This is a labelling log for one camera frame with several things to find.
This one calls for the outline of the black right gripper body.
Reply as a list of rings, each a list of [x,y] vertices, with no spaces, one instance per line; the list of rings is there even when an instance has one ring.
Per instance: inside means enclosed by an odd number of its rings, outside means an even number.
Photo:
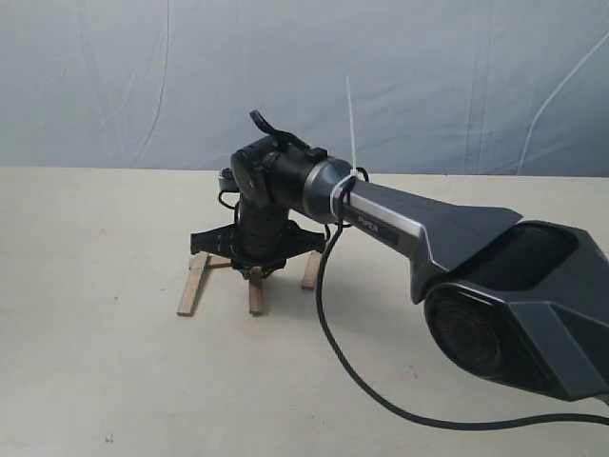
[[[250,278],[253,267],[261,267],[263,277],[283,269],[286,259],[279,259],[284,232],[288,226],[289,209],[271,203],[257,207],[246,199],[240,199],[236,208],[235,238],[244,261],[234,262],[244,279]]]

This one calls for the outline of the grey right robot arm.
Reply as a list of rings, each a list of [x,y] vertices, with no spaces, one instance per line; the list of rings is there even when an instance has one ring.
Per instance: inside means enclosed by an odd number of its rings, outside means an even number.
[[[564,401],[608,397],[608,260],[580,228],[359,180],[296,139],[233,153],[245,202],[345,220],[405,256],[444,355],[483,380]]]

